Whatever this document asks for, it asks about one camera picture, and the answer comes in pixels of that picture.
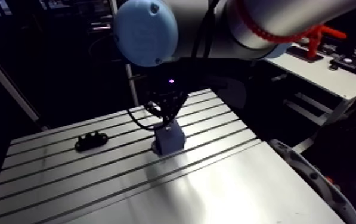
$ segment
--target metal work surface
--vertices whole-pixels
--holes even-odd
[[[190,94],[177,121],[185,147],[161,158],[125,112],[14,140],[0,223],[343,223],[210,90]],[[77,153],[77,136],[96,130],[108,143]]]
[[[265,142],[229,154],[68,224],[343,223]]]

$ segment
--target black object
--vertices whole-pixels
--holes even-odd
[[[108,136],[105,133],[95,132],[94,135],[87,133],[84,138],[78,137],[78,142],[75,143],[75,150],[82,152],[90,150],[95,147],[99,147],[108,142]]]
[[[356,57],[346,57],[344,55],[339,58],[331,60],[331,65],[337,65],[347,71],[355,72],[356,69]]]
[[[331,71],[336,71],[339,68],[339,66],[337,64],[331,64],[328,69]]]
[[[316,55],[314,58],[310,59],[307,57],[307,50],[304,50],[302,48],[298,48],[297,46],[291,46],[290,48],[288,48],[286,50],[286,52],[292,56],[295,56],[296,58],[300,58],[304,61],[307,61],[309,63],[313,63],[316,61],[320,61],[321,59],[323,59],[324,57],[320,56],[320,55]]]

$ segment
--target workbench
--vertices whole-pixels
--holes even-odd
[[[302,92],[295,94],[295,97],[322,111],[323,114],[320,116],[312,114],[290,100],[285,101],[285,104],[291,109],[297,111],[317,125],[325,126],[345,117],[350,107],[356,102],[356,74],[342,68],[330,70],[330,61],[333,58],[326,55],[319,55],[322,56],[322,59],[313,63],[309,63],[288,53],[277,58],[267,58],[265,61],[341,99],[335,108],[329,108],[320,103],[318,99],[313,99]],[[314,143],[314,138],[315,136],[312,136],[304,140],[295,147],[295,150],[298,153],[306,150]]]
[[[185,147],[166,157],[125,111],[13,140],[0,223],[344,223],[211,90],[190,94],[177,121]],[[76,152],[96,130],[108,143]]]

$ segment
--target red cable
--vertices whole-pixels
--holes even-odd
[[[295,42],[298,41],[300,39],[302,39],[302,37],[310,34],[311,32],[314,31],[315,28],[321,26],[313,26],[312,28],[302,32],[302,33],[298,33],[292,36],[277,36],[271,33],[268,33],[267,31],[265,31],[264,29],[260,28],[256,22],[253,20],[253,18],[250,16],[250,14],[247,11],[247,8],[244,4],[244,0],[236,0],[236,10],[240,16],[240,18],[242,19],[242,22],[245,23],[245,25],[247,25],[247,27],[253,32],[255,33],[257,36],[259,36],[260,38],[265,39],[266,41],[270,41],[270,42],[274,42],[274,43],[290,43],[290,42]]]
[[[321,38],[323,37],[323,33],[328,33],[334,37],[340,38],[340,39],[345,39],[346,33],[342,33],[338,30],[329,28],[327,26],[324,26],[323,24],[315,25],[309,28],[308,30],[298,33],[292,36],[277,36],[271,33],[268,33],[261,27],[257,25],[257,23],[253,20],[253,18],[250,16],[246,5],[244,4],[244,0],[235,0],[236,3],[236,10],[237,13],[239,14],[240,18],[242,19],[242,22],[257,36],[260,38],[265,39],[266,41],[274,42],[274,43],[290,43],[290,42],[295,42],[303,37],[307,36],[309,38],[309,44],[308,44],[308,52],[307,52],[307,57],[308,58],[314,58],[315,55],[317,54],[317,48],[320,45]]]

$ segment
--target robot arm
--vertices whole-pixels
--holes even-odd
[[[128,0],[114,21],[117,46],[132,63],[157,66],[190,57],[205,29],[201,55],[206,51],[210,58],[256,60],[282,54],[278,43],[290,43],[312,26],[356,8],[356,0],[215,2],[212,22],[202,27],[210,0]]]

